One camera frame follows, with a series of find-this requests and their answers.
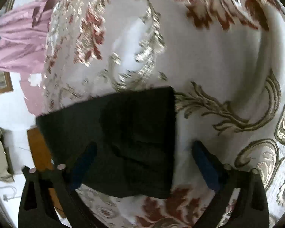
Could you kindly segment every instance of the folded black fabric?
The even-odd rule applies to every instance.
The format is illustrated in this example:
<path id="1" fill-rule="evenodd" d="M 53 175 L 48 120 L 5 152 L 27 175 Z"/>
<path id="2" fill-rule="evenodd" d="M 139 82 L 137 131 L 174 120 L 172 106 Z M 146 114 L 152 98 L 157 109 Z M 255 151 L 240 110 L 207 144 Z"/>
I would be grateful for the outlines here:
<path id="1" fill-rule="evenodd" d="M 87 146 L 97 155 L 83 183 L 104 194 L 169 197 L 175 145 L 171 87 L 122 92 L 39 116 L 55 165 L 72 169 Z"/>

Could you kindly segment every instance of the black garment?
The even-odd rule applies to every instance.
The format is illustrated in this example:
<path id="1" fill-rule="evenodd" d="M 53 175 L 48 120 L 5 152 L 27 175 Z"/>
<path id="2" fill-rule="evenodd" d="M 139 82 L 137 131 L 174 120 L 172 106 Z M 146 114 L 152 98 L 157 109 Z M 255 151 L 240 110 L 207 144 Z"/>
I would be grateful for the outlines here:
<path id="1" fill-rule="evenodd" d="M 85 185 L 116 197 L 169 197 L 175 144 L 171 87 L 94 98 L 39 116 L 36 123 L 55 165 L 72 168 L 88 145 L 97 145 Z"/>

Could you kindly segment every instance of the black cloth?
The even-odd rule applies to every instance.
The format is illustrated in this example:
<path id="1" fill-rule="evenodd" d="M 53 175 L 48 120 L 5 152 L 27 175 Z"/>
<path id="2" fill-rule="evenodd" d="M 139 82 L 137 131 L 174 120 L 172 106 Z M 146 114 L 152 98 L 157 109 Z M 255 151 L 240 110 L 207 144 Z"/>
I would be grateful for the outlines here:
<path id="1" fill-rule="evenodd" d="M 115 197 L 169 197 L 175 146 L 174 91 L 114 93 L 39 116 L 55 165 L 69 169 L 91 144 L 97 155 L 83 184 Z"/>

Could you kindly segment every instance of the wooden frame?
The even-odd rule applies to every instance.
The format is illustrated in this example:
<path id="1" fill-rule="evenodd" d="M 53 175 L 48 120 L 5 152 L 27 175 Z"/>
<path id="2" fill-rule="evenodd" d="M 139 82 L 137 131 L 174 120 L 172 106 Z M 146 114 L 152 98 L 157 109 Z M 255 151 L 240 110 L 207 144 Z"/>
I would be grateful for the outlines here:
<path id="1" fill-rule="evenodd" d="M 5 77 L 5 83 L 6 87 L 0 88 L 0 94 L 1 93 L 6 93 L 6 92 L 11 92 L 13 91 L 13 86 L 11 84 L 11 76 L 8 72 L 4 72 L 4 77 Z"/>

